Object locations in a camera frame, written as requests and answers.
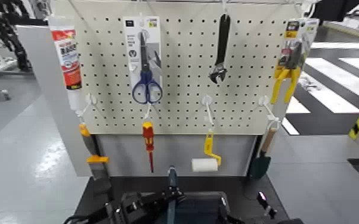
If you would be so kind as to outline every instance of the yellow pliers handle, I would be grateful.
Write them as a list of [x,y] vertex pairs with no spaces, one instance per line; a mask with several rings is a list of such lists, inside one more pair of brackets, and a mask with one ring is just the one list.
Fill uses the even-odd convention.
[[280,92],[281,83],[287,77],[289,71],[290,71],[289,69],[283,69],[281,71],[280,75],[276,78],[276,83],[274,84],[273,94],[271,96],[271,101],[270,101],[271,104],[275,104],[277,102],[278,93]]
[[301,68],[297,67],[296,69],[291,70],[291,84],[285,93],[284,102],[288,103],[291,100],[291,96],[295,91],[296,84],[298,84],[299,76],[301,75]]

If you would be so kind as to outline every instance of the white floor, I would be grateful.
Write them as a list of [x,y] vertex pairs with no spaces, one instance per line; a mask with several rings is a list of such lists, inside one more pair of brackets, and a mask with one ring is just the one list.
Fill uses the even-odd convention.
[[0,132],[0,223],[62,223],[88,178],[79,178],[43,97]]

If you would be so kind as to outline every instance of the red tube label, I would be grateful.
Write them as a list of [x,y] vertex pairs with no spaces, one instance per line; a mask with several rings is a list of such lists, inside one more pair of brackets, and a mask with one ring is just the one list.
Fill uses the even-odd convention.
[[80,89],[82,87],[81,70],[76,48],[75,30],[52,30],[51,34],[67,89]]

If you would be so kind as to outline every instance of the adhesive tube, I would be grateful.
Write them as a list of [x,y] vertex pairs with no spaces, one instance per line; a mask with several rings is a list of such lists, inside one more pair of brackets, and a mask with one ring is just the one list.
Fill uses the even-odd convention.
[[69,18],[50,16],[48,17],[48,23],[63,72],[70,108],[75,111],[83,110],[86,102],[82,93],[81,70],[75,41],[74,22]]

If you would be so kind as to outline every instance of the packaging card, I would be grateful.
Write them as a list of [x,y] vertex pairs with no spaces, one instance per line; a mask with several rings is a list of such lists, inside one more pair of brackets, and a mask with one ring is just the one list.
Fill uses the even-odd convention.
[[300,67],[302,68],[306,57],[309,55],[310,47],[317,33],[319,19],[317,18],[296,18],[287,23],[285,31],[284,46],[281,49],[281,57],[278,61],[278,69],[284,66],[292,49],[298,43],[302,43],[302,59]]
[[141,32],[145,38],[147,57],[153,78],[162,87],[160,18],[154,15],[123,17],[123,26],[132,88],[141,79]]

